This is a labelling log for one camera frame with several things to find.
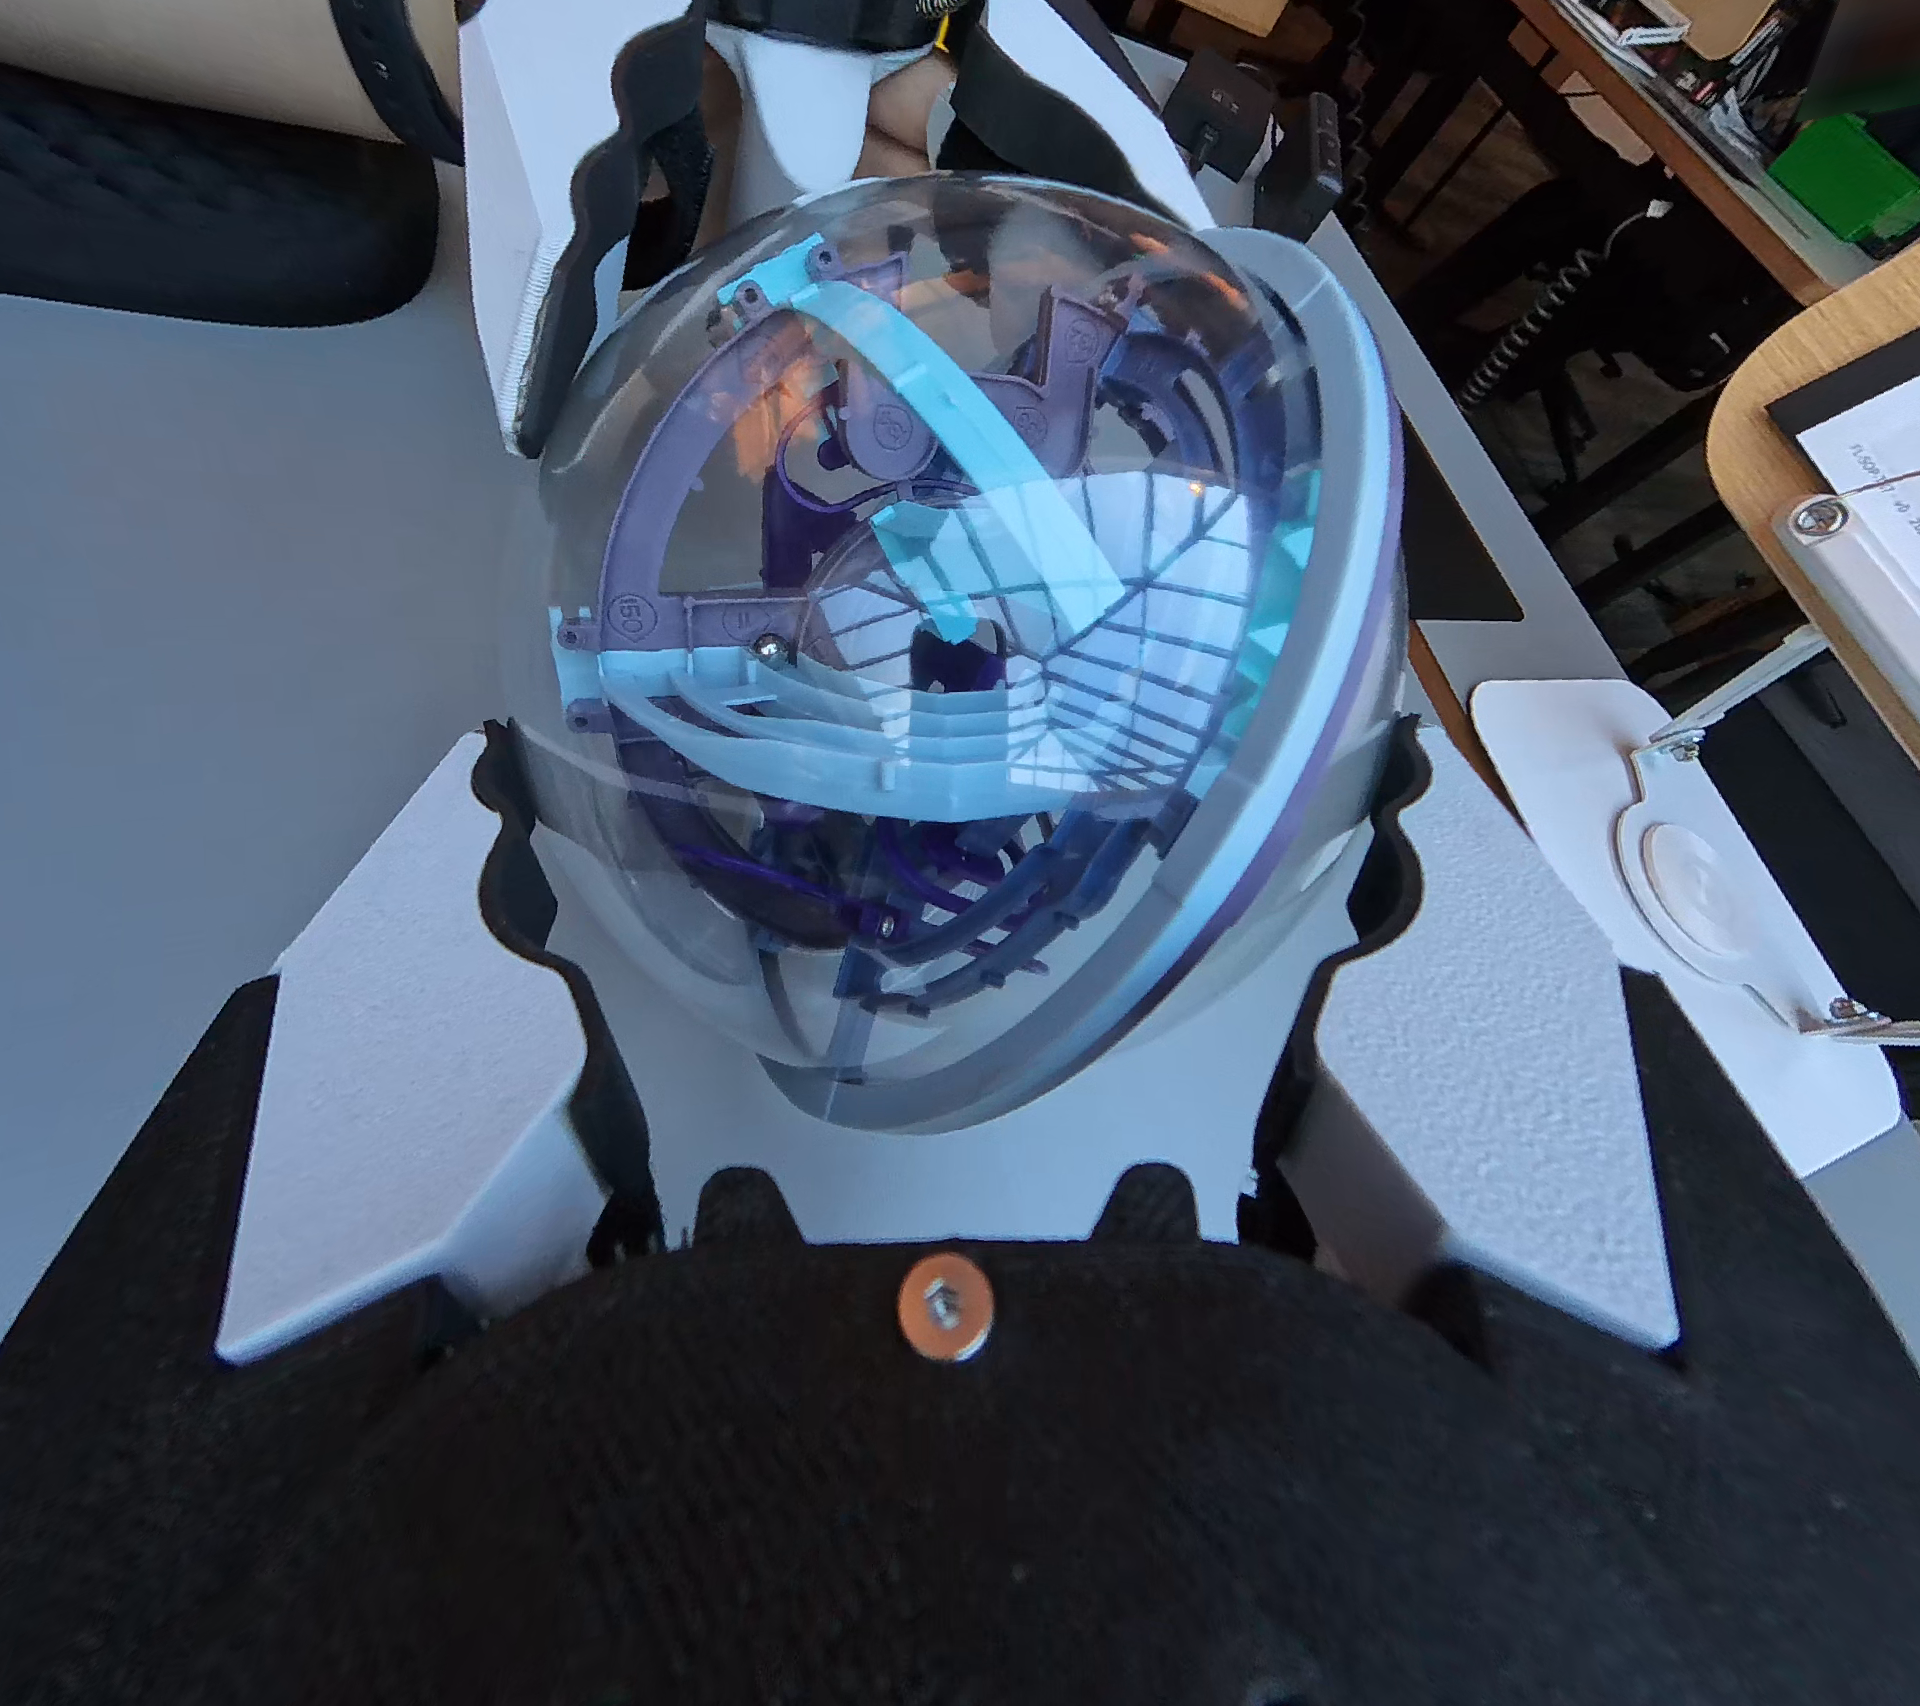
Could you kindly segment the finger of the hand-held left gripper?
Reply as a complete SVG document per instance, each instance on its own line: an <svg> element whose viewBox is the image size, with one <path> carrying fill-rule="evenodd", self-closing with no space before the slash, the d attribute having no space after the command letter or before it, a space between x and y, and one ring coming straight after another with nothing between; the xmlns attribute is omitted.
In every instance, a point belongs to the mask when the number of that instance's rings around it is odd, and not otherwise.
<svg viewBox="0 0 1920 1706"><path fill-rule="evenodd" d="M705 0L483 0L460 26L467 287L533 461L616 323L649 149L698 112Z"/></svg>
<svg viewBox="0 0 1920 1706"><path fill-rule="evenodd" d="M939 169L1025 174L1203 223L1188 160L1086 0L978 0L949 115Z"/></svg>

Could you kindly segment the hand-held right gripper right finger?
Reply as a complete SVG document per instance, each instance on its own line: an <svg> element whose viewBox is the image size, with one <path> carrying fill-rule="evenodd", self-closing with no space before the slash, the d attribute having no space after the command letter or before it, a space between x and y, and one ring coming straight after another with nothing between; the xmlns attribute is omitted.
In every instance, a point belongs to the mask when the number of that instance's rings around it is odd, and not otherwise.
<svg viewBox="0 0 1920 1706"><path fill-rule="evenodd" d="M1387 1306L1441 1267L1650 1353L1678 1341L1606 934L1441 728L1395 722L1352 940L1307 978L1254 1133L1241 1243Z"/></svg>

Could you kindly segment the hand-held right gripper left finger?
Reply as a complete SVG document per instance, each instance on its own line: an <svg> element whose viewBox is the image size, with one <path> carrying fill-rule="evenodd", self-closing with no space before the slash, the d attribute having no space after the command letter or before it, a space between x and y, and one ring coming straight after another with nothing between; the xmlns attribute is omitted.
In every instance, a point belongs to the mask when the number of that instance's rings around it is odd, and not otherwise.
<svg viewBox="0 0 1920 1706"><path fill-rule="evenodd" d="M461 734L281 953L216 1353L420 1282L490 1320L659 1247L644 1113L547 953L511 743Z"/></svg>

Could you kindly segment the clear plastic maze ball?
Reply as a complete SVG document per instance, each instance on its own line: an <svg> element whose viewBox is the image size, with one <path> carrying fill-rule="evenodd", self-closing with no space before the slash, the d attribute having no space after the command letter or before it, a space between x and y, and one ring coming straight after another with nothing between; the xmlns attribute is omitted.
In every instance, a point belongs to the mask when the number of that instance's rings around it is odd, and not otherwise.
<svg viewBox="0 0 1920 1706"><path fill-rule="evenodd" d="M768 210L515 528L537 824L807 1118L1004 1118L1307 919L1398 722L1403 434L1295 238L983 174Z"/></svg>

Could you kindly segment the person's left hand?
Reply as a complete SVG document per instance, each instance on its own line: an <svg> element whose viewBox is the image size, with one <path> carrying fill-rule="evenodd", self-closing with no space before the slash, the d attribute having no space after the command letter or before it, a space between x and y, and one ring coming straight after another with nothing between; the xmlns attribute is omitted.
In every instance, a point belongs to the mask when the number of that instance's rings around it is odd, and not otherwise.
<svg viewBox="0 0 1920 1706"><path fill-rule="evenodd" d="M860 179L913 179L933 170L949 124L951 63L930 52L875 83L867 97Z"/></svg>

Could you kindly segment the black power adapter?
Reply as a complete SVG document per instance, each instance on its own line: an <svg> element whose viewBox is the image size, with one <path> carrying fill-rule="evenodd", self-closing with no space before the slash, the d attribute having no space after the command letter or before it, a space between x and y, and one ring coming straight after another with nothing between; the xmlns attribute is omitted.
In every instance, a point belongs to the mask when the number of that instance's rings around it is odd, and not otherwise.
<svg viewBox="0 0 1920 1706"><path fill-rule="evenodd" d="M1257 73L1212 47L1192 52L1162 107L1162 124L1188 172L1241 183L1268 149L1278 95Z"/></svg>
<svg viewBox="0 0 1920 1706"><path fill-rule="evenodd" d="M1339 112L1322 91L1278 103L1274 145L1254 183L1254 224L1305 245L1346 192Z"/></svg>

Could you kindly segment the wooden board document stand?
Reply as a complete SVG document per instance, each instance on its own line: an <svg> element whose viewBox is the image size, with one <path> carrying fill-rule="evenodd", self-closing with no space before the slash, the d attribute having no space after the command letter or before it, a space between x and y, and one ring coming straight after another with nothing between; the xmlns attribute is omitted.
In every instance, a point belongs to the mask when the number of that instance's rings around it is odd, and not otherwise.
<svg viewBox="0 0 1920 1706"><path fill-rule="evenodd" d="M1705 464L1801 623L1679 716L1623 681L1486 681L1470 718L1550 868L1656 975L1788 1169L1807 1178L1901 1126L1886 1046L1901 1025L1846 1002L1759 853L1700 767L1713 722L1828 651L1916 758L1910 710L1804 571L1788 519L1823 495L1798 434L1916 380L1916 247L1801 311L1716 401Z"/></svg>

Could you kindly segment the black wrist rest pad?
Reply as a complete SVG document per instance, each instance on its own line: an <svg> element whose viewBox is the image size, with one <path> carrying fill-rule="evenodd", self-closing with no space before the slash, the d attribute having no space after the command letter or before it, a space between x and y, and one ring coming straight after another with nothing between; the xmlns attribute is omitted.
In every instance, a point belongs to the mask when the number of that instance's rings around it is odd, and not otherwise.
<svg viewBox="0 0 1920 1706"><path fill-rule="evenodd" d="M406 146L2 68L2 292L252 329L380 318L437 250Z"/></svg>

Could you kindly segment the black desk mat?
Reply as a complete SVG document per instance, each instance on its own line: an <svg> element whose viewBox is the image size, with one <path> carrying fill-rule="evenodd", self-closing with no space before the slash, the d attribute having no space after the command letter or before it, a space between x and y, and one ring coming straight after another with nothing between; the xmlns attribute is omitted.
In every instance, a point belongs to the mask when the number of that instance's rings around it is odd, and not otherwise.
<svg viewBox="0 0 1920 1706"><path fill-rule="evenodd" d="M1414 623L1524 619L1522 602L1411 428L1403 430L1402 561Z"/></svg>

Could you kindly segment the wooden desk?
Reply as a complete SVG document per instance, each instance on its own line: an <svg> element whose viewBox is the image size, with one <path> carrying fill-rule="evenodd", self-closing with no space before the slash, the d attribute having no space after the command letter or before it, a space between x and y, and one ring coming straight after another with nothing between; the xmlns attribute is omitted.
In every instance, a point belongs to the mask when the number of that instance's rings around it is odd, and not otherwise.
<svg viewBox="0 0 1920 1706"><path fill-rule="evenodd" d="M1761 167L1716 145L1704 115L1585 34L1562 0L1507 3L1798 304L1822 302L1875 269Z"/></svg>

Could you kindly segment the printed instruction sheet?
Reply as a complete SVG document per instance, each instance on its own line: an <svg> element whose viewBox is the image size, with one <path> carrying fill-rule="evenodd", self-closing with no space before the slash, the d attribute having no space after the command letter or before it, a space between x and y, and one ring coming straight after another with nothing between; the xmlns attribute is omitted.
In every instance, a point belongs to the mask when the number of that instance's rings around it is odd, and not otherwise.
<svg viewBox="0 0 1920 1706"><path fill-rule="evenodd" d="M1788 542L1839 623L1918 709L1918 380L1798 436L1823 493L1788 514Z"/></svg>

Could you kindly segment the green storage bin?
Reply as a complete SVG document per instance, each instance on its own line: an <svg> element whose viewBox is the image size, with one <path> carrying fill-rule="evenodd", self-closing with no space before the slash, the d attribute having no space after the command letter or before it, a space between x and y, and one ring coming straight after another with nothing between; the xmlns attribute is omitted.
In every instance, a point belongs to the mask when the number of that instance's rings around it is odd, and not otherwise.
<svg viewBox="0 0 1920 1706"><path fill-rule="evenodd" d="M1918 229L1916 108L1812 120L1766 174L1837 241L1889 256Z"/></svg>

